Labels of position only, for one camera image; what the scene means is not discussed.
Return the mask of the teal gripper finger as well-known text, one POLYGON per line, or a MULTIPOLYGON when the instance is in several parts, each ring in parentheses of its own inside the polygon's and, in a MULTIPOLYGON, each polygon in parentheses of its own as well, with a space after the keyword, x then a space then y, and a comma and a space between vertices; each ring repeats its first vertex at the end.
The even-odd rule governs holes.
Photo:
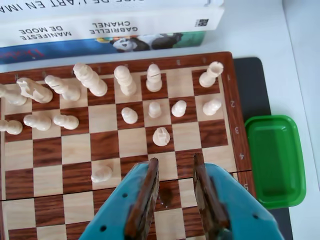
POLYGON ((278 223, 232 175, 195 153, 193 188, 207 240, 282 240, 278 223))
POLYGON ((159 161, 151 158, 128 172, 93 220, 81 240, 145 240, 159 192, 159 161))

